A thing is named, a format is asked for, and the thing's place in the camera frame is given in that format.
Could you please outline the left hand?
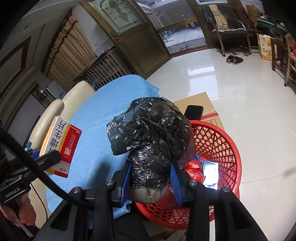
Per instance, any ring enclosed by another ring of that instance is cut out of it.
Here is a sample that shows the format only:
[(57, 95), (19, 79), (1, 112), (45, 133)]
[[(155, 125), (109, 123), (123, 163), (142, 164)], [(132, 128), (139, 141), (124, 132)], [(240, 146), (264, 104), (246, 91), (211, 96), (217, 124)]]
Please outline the left hand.
[[(21, 206), (18, 212), (19, 220), (21, 223), (27, 226), (34, 226), (36, 222), (36, 212), (31, 204), (28, 194), (23, 195), (20, 198)], [(20, 227), (16, 221), (16, 213), (8, 206), (1, 205), (1, 212), (6, 219), (14, 223), (16, 226)]]

